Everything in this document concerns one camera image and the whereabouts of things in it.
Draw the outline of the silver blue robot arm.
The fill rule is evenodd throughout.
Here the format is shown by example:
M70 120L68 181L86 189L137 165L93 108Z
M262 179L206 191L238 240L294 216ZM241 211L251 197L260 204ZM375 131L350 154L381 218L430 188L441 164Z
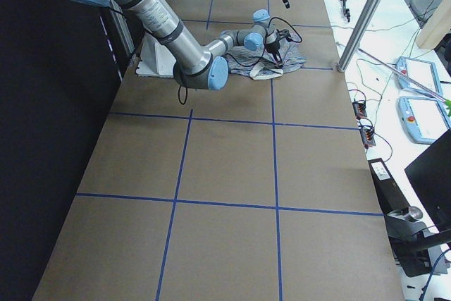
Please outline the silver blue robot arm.
M228 63L223 56L236 46L252 51L263 47L273 55L277 67L283 64L279 53L280 35L264 9L254 13L254 24L250 29L226 30L214 41L202 46L165 0L72 1L101 7L115 1L124 11L133 12L151 36L175 57L173 77L186 88L222 89L228 79Z

